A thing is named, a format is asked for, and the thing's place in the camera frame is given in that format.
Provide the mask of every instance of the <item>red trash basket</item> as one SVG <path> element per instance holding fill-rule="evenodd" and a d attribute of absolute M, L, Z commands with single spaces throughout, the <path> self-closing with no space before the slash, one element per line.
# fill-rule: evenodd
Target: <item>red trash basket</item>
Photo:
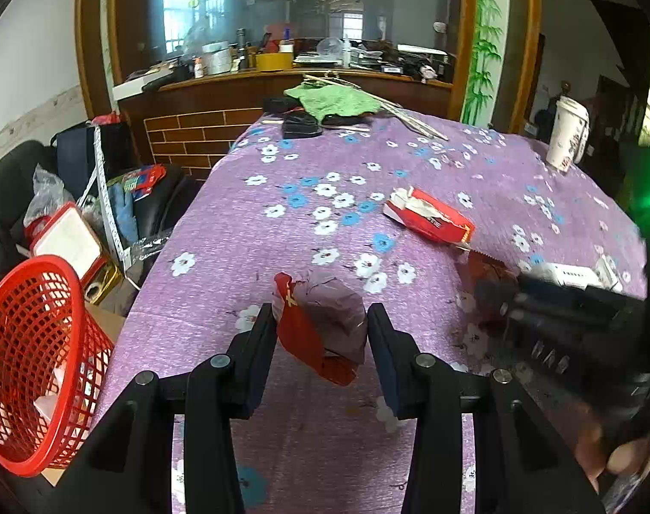
<path fill-rule="evenodd" d="M 0 464 L 31 477 L 64 468 L 96 407 L 113 344 L 85 309 L 70 264 L 41 255 L 0 283 Z M 55 369 L 63 370 L 57 385 Z M 56 394 L 47 421 L 34 406 Z"/>

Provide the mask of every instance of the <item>purple tablecloth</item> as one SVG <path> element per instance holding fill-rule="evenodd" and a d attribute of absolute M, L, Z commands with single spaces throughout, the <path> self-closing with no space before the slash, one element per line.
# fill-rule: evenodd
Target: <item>purple tablecloth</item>
<path fill-rule="evenodd" d="M 213 169 L 134 303 L 97 417 L 142 369 L 174 375 L 223 352 L 270 301 L 277 272 L 309 268 L 334 272 L 366 306 L 384 303 L 395 328 L 454 368 L 513 367 L 526 386 L 535 383 L 477 328 L 453 254 L 381 213 L 394 187 L 419 187 L 456 207 L 476 226 L 473 248 L 512 268 L 543 260 L 593 266 L 605 253 L 624 291 L 644 296 L 634 224 L 579 169 L 553 173 L 538 142 L 423 119 L 449 141 L 418 137 L 395 118 L 376 118 L 370 133 L 314 139 L 283 140 L 280 126 L 260 121 L 248 130 Z M 261 407 L 232 425 L 248 508 L 398 513 L 414 424 L 397 421 L 381 396 L 369 348 L 358 378 L 341 388 L 278 344 Z M 184 510 L 182 423 L 173 446 L 174 514 Z M 470 512 L 470 418 L 464 427 L 462 510 Z"/>

